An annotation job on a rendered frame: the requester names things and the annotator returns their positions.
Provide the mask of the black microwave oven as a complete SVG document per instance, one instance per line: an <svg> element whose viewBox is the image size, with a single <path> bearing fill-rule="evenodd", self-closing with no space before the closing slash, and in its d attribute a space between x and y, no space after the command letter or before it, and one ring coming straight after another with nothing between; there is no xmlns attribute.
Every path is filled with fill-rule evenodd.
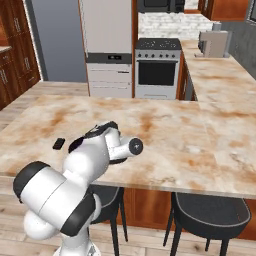
<svg viewBox="0 0 256 256"><path fill-rule="evenodd" d="M137 10L140 13L180 13L184 12L184 6L185 0L137 0Z"/></svg>

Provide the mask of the brown wooden wall cupboards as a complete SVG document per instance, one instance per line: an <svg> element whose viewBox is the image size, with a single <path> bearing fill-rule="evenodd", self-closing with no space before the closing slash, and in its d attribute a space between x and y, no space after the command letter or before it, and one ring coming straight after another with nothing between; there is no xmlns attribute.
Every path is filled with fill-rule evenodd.
<svg viewBox="0 0 256 256"><path fill-rule="evenodd" d="M243 21L249 0L199 0L198 10L211 21Z"/></svg>

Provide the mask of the black chocolate bar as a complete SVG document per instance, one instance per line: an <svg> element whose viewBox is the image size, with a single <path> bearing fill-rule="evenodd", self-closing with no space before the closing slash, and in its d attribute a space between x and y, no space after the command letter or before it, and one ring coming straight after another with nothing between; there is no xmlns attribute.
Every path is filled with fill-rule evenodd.
<svg viewBox="0 0 256 256"><path fill-rule="evenodd" d="M64 143L65 143L64 138L58 138L53 145L53 149L60 150L62 148L62 146L64 145Z"/></svg>

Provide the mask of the beige coffee machine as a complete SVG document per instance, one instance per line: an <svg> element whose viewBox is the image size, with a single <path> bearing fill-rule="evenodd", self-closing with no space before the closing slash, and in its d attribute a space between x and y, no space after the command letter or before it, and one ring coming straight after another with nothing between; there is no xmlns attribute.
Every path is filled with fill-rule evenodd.
<svg viewBox="0 0 256 256"><path fill-rule="evenodd" d="M228 31L205 31L199 33L198 49L196 57L204 58L228 58L231 33Z"/></svg>

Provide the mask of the white oven with hob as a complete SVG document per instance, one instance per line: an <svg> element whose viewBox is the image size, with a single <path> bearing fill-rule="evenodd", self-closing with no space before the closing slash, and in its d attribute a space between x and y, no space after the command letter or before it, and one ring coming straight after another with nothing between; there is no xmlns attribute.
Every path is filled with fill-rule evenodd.
<svg viewBox="0 0 256 256"><path fill-rule="evenodd" d="M178 38L140 38L135 47L135 97L175 100L180 55Z"/></svg>

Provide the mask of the brown wooden cupboard run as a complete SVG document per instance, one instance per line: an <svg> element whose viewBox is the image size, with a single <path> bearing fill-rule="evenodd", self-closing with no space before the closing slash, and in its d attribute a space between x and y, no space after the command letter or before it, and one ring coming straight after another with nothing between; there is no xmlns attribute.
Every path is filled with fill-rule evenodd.
<svg viewBox="0 0 256 256"><path fill-rule="evenodd" d="M40 80L22 0L0 0L0 110Z"/></svg>

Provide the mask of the brown wooden counter cupboards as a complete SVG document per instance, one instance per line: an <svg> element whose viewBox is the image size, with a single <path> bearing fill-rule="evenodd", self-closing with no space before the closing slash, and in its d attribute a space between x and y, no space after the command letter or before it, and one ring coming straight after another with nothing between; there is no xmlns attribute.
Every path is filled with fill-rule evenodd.
<svg viewBox="0 0 256 256"><path fill-rule="evenodd" d="M178 75L178 84L176 90L177 100L196 101L197 96L193 86L192 78L189 73L188 65L184 53L180 55L180 66Z"/></svg>

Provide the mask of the white tall fridge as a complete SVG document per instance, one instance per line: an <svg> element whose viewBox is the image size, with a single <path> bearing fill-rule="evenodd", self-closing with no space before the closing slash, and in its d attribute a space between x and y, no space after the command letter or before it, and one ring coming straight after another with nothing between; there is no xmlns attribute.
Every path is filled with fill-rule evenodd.
<svg viewBox="0 0 256 256"><path fill-rule="evenodd" d="M132 0L79 0L89 92L132 97Z"/></svg>

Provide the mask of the brown wooden island base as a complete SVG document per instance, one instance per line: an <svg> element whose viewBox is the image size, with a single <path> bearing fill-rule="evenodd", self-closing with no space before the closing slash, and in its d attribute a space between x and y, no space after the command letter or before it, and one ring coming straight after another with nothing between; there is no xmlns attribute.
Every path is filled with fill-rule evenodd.
<svg viewBox="0 0 256 256"><path fill-rule="evenodd" d="M256 200L246 200L252 218L240 239L256 241ZM166 229L170 212L171 193L135 188L124 189L124 208L128 226Z"/></svg>

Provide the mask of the black bar stool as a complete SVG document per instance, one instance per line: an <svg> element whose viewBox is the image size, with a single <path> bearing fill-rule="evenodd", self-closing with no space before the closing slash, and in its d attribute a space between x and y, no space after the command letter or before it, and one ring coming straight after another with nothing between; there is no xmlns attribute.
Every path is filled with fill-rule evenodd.
<svg viewBox="0 0 256 256"><path fill-rule="evenodd" d="M211 240L221 240L219 256L226 256L229 241L242 233L251 217L243 198L172 192L163 245L166 245L171 225L175 223L170 256L176 256L182 229L205 238L205 250Z"/></svg>
<svg viewBox="0 0 256 256"><path fill-rule="evenodd" d="M128 241L126 215L124 208L124 188L102 185L91 185L90 190L99 196L102 208L100 215L93 224L110 222L113 249L115 256L119 256L119 243L117 233L117 215L121 212L122 226L124 231L125 241Z"/></svg>

